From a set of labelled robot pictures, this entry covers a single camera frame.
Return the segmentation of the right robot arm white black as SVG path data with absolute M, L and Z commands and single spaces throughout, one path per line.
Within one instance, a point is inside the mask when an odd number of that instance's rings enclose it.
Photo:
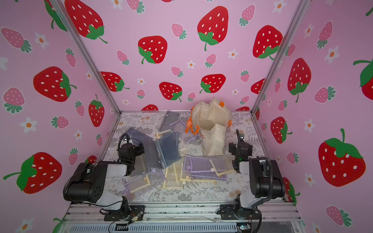
M 253 157 L 253 146 L 239 130 L 236 134 L 238 142 L 229 144 L 229 152 L 234 156 L 232 166 L 237 173 L 249 175 L 250 192 L 237 196 L 233 210 L 250 213 L 265 202 L 284 197 L 286 186 L 277 162 L 268 157 Z

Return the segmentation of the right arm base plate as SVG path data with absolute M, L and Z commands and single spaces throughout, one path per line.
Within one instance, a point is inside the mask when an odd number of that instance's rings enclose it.
M 223 220 L 259 220 L 258 211 L 247 209 L 233 204 L 222 204 L 216 212 Z

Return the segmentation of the purple-trim mesh pouch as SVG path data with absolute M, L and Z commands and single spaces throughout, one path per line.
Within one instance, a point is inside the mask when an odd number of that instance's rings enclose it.
M 181 166 L 181 179 L 185 181 L 227 180 L 227 175 L 218 176 L 210 160 L 219 156 L 191 156 L 185 155 Z

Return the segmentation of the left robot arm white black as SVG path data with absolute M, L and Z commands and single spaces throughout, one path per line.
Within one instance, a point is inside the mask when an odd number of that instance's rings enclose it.
M 63 197 L 71 203 L 85 203 L 100 207 L 104 215 L 115 215 L 120 219 L 132 216 L 126 197 L 116 196 L 105 190 L 107 178 L 130 176 L 135 170 L 136 158 L 144 154 L 143 143 L 128 134 L 123 134 L 118 143 L 119 160 L 98 163 L 81 163 L 63 189 Z

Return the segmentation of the blue-grey mesh pencil pouch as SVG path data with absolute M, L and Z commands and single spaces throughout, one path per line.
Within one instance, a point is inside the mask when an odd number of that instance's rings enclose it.
M 178 151 L 179 136 L 177 132 L 171 132 L 163 135 L 155 141 L 157 151 L 160 154 L 161 162 L 164 168 L 167 168 L 181 159 Z

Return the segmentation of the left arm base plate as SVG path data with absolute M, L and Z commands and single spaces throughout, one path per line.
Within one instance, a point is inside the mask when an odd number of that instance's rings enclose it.
M 107 210 L 104 214 L 104 221 L 142 221 L 145 207 L 144 205 L 123 205 L 119 210 Z

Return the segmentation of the beige canvas bag orange handles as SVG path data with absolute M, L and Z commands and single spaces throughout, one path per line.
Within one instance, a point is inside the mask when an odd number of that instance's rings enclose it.
M 232 112 L 224 102 L 213 98 L 192 108 L 185 133 L 200 136 L 204 156 L 223 155 L 225 132 L 231 125 Z

